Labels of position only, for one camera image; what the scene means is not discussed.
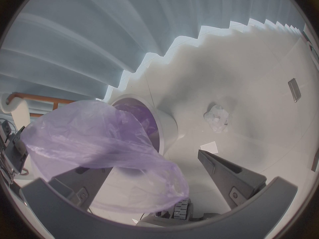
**piece of paper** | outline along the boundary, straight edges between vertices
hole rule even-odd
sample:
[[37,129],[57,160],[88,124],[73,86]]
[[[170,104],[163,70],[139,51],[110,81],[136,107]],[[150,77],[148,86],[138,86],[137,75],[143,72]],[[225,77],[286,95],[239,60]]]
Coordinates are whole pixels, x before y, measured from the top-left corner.
[[212,154],[218,153],[217,146],[216,146],[216,143],[214,141],[210,142],[208,144],[204,144],[200,148],[201,148],[201,150],[208,151]]

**wooden rail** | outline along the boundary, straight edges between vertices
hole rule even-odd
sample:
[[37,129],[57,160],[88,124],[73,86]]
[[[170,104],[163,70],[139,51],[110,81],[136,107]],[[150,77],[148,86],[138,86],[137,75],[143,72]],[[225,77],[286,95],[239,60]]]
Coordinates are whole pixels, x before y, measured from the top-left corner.
[[[37,96],[37,95],[30,95],[30,94],[24,94],[24,93],[18,93],[14,92],[10,96],[8,96],[6,100],[6,104],[10,104],[10,102],[14,98],[22,98],[22,99],[28,99],[28,100],[35,100],[35,101],[43,101],[43,102],[50,102],[53,103],[53,110],[58,108],[58,104],[69,104],[72,102],[75,102],[73,100],[68,100],[68,99],[61,99],[61,98],[50,98],[50,97],[44,97],[44,96]],[[30,117],[40,117],[43,114],[34,114],[30,113]]]

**gray curtain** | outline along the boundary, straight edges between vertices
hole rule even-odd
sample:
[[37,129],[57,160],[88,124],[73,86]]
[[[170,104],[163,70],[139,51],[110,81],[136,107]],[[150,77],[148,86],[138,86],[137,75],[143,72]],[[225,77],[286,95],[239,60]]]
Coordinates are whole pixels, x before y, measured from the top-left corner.
[[249,18],[305,24],[289,0],[30,0],[0,50],[0,93],[103,99],[147,52],[163,56],[178,36]]

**plastic bag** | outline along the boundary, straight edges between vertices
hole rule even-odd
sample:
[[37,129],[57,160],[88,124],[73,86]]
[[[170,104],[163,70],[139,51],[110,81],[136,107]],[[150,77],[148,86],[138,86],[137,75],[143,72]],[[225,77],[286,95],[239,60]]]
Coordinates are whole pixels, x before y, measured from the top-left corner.
[[113,167],[92,206],[115,212],[165,210],[188,197],[179,167],[162,157],[129,112],[96,100],[70,103],[22,132],[45,180],[78,166]]
[[133,114],[133,116],[141,123],[147,135],[151,135],[158,130],[155,119],[147,107],[130,104],[117,104],[114,105],[114,107],[118,110]]
[[221,133],[228,124],[229,113],[222,106],[214,105],[209,112],[204,114],[204,119],[215,133]]

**tile floor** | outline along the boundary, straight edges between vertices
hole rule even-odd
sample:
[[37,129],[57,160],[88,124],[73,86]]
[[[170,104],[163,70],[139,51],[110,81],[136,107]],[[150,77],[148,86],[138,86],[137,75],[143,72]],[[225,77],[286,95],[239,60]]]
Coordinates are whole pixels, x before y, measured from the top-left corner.
[[[267,182],[281,176],[297,185],[271,238],[296,212],[317,176],[310,169],[319,147],[319,73],[305,39],[292,27],[251,20],[248,26],[233,22],[230,29],[202,27],[201,33],[198,40],[177,38],[165,57],[143,62],[140,77],[129,77],[125,90],[114,89],[109,103],[136,94],[175,118],[179,139],[165,157],[184,173],[195,217],[230,210],[197,159],[200,146],[213,141],[220,157],[264,174]],[[297,103],[288,86],[292,78],[301,91]],[[230,114],[220,134],[203,118],[214,104]],[[105,215],[132,225],[136,219]]]

